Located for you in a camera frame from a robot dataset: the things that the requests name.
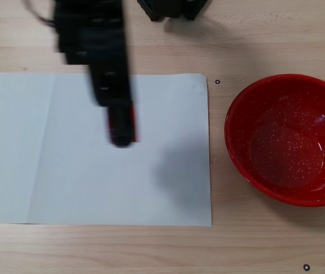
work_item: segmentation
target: wooden table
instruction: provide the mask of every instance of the wooden table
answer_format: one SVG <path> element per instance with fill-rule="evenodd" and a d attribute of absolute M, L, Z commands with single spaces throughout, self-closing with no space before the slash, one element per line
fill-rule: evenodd
<path fill-rule="evenodd" d="M 50 1 L 36 2 L 46 13 Z M 213 227 L 0 225 L 0 273 L 296 274 L 304 264 L 325 273 L 325 208 L 260 194 L 224 144 L 228 107 L 253 81 L 287 72 L 325 80 L 325 0 L 212 0 L 194 22 L 163 23 L 125 4 L 134 73 L 208 77 Z M 54 43 L 20 0 L 0 0 L 0 72 L 83 71 L 63 65 Z"/>

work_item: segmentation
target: red bowl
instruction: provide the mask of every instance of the red bowl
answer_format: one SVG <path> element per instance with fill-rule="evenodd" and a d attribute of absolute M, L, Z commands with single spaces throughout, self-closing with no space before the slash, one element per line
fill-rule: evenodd
<path fill-rule="evenodd" d="M 296 206 L 325 206 L 324 81 L 284 74 L 253 83 L 232 103 L 225 139 L 257 189 Z"/>

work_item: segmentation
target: table surface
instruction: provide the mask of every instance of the table surface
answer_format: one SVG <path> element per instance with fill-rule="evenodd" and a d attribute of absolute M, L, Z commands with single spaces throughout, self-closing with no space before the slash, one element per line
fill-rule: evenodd
<path fill-rule="evenodd" d="M 49 0 L 36 0 L 47 14 Z M 137 74 L 208 77 L 213 227 L 0 225 L 0 273 L 325 273 L 325 207 L 260 194 L 231 163 L 225 115 L 265 76 L 325 80 L 325 0 L 212 0 L 194 22 L 152 23 L 125 0 Z M 0 72 L 82 72 L 54 52 L 55 35 L 0 0 Z"/>

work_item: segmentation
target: paper sheet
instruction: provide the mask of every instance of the paper sheet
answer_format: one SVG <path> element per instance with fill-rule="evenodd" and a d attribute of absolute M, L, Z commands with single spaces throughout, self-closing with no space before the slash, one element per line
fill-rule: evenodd
<path fill-rule="evenodd" d="M 211 226 L 206 78 L 132 84 L 121 149 L 88 75 L 0 74 L 0 223 Z"/>

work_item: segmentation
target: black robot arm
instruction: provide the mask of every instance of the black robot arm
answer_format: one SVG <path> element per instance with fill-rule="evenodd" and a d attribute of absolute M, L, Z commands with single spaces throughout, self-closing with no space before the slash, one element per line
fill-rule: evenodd
<path fill-rule="evenodd" d="M 54 27 L 58 48 L 69 65 L 87 65 L 97 103 L 108 110 L 109 135 L 117 147 L 135 141 L 135 120 L 128 73 L 123 0 L 55 0 Z M 194 20 L 207 0 L 137 0 L 152 21 L 184 14 Z"/>

